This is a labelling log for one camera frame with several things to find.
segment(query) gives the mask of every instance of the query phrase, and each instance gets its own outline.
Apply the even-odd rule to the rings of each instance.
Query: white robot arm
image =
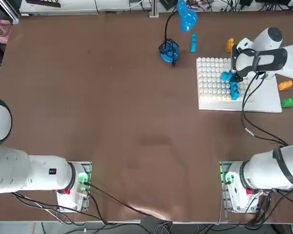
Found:
[[[11,129],[11,112],[0,100],[0,144],[8,138]],[[81,163],[0,147],[0,194],[19,190],[55,190],[58,205],[81,211],[88,203],[87,186],[83,182],[90,181]]]
[[[293,78],[293,45],[279,48],[283,40],[279,29],[264,30],[254,42],[247,38],[233,46],[232,71],[240,78],[252,78],[256,72],[266,72],[265,78],[280,74]]]
[[[231,51],[233,81],[253,78],[256,73],[264,79],[275,74],[293,78],[293,45],[279,48],[282,39],[280,30],[270,27],[254,42],[244,38],[234,45]],[[254,155],[250,161],[234,162],[224,181],[232,211],[254,213],[263,190],[293,188],[293,145]]]

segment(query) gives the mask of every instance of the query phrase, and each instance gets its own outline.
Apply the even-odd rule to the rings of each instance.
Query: orange block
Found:
[[[293,82],[291,80],[284,81],[278,85],[278,90],[283,91],[286,89],[290,89],[292,85],[293,85]]]
[[[227,53],[231,53],[231,48],[233,47],[233,45],[234,45],[233,38],[230,38],[227,41]]]

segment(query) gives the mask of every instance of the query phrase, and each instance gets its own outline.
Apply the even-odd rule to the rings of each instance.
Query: brown table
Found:
[[[92,161],[92,183],[130,205],[164,219],[213,222],[220,210],[219,161],[246,160],[274,146],[251,137],[239,112],[198,110],[195,59],[229,57],[228,38],[252,39],[269,26],[281,29],[283,45],[293,44],[293,12],[200,14],[195,54],[189,52],[191,33],[180,32],[175,16],[168,26],[180,45],[175,68],[158,53],[167,16],[21,19],[0,75],[0,98],[13,115],[4,146]],[[293,88],[280,95],[293,97]],[[249,116],[293,144],[293,107]],[[56,202],[53,192],[26,194]],[[108,220],[141,217],[93,194]],[[89,212],[96,213],[93,205]],[[229,221],[242,219],[230,214]],[[0,220],[54,218],[0,195]],[[284,200],[270,221],[293,222],[293,204]]]

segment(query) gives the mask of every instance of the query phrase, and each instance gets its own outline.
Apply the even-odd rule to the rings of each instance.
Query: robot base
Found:
[[[231,209],[228,210],[235,213],[255,213],[261,192],[250,194],[250,192],[243,187],[239,173],[241,164],[242,161],[234,162],[230,166],[224,179],[232,205]]]
[[[59,206],[68,207],[76,211],[85,211],[89,207],[88,191],[89,186],[81,182],[90,183],[91,162],[71,162],[75,168],[75,181],[70,190],[57,191],[57,200]],[[59,212],[73,211],[63,208],[58,208]]]

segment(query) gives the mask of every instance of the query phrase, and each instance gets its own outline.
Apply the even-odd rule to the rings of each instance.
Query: white platform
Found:
[[[227,84],[220,80],[223,71],[230,70],[230,58],[198,58],[197,87],[200,110],[241,111],[242,99],[250,80],[239,83],[240,97],[232,100]],[[251,85],[251,92],[260,80]],[[245,111],[281,113],[281,103],[276,78],[265,80],[245,105]]]

